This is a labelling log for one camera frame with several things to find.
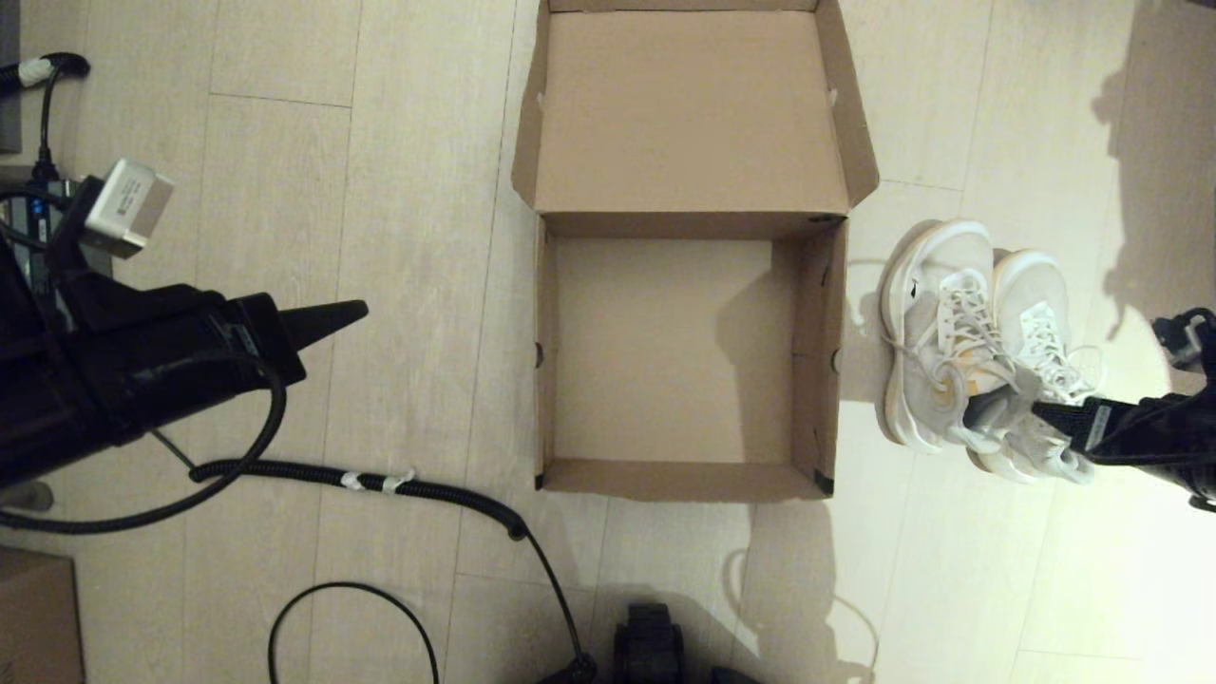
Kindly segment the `white mesh lace-up sneaker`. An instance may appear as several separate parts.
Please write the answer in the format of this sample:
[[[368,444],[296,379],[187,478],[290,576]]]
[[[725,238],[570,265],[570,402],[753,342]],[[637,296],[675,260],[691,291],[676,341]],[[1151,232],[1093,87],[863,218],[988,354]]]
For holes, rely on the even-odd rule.
[[[884,419],[900,445],[1000,452],[1008,432],[1003,403],[993,424],[972,428],[964,420],[974,399],[1021,387],[993,316],[993,285],[992,242],[981,222],[929,222],[886,260],[879,312],[893,365]]]
[[[1038,399],[1081,407],[1097,392],[1103,364],[1094,347],[1070,341],[1066,281],[1059,265],[1046,253],[1021,250],[1000,256],[992,276],[992,312],[1004,352],[1037,377]],[[968,449],[967,455],[976,469],[1015,484],[1037,484],[1047,477],[1069,484],[1094,480],[1090,460],[1031,414],[1010,425],[995,453]]]

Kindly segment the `brown cardboard shoe box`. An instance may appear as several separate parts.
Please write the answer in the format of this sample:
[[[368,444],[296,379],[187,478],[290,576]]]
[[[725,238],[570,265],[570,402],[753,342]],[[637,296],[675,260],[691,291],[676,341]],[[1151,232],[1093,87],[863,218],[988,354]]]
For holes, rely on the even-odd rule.
[[[848,215],[879,183],[841,0],[541,0],[536,486],[821,501]]]

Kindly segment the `plain brown cardboard box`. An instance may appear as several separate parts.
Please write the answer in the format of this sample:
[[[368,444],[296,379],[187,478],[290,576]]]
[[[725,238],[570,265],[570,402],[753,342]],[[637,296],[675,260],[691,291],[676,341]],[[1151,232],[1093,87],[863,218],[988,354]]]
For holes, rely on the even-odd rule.
[[[86,684],[71,557],[0,546],[0,684]]]

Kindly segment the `grey power supply unit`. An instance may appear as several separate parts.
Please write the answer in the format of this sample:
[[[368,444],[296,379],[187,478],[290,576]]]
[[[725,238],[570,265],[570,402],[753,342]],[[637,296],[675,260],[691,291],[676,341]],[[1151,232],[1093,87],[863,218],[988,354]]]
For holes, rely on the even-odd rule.
[[[0,191],[16,191],[22,195],[0,200],[0,222],[23,241],[13,242],[6,239],[12,248],[17,265],[26,274],[26,281],[34,292],[47,292],[47,260],[43,257],[44,245],[51,239],[52,231],[62,219],[61,208],[69,204],[77,195],[75,180],[54,180],[36,183],[0,183]]]

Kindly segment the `dark grey panel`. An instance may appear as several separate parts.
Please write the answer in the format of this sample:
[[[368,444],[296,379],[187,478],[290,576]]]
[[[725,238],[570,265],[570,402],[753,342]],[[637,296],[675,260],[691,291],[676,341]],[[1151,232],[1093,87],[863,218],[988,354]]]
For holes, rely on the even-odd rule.
[[[0,155],[22,150],[19,0],[0,0]]]

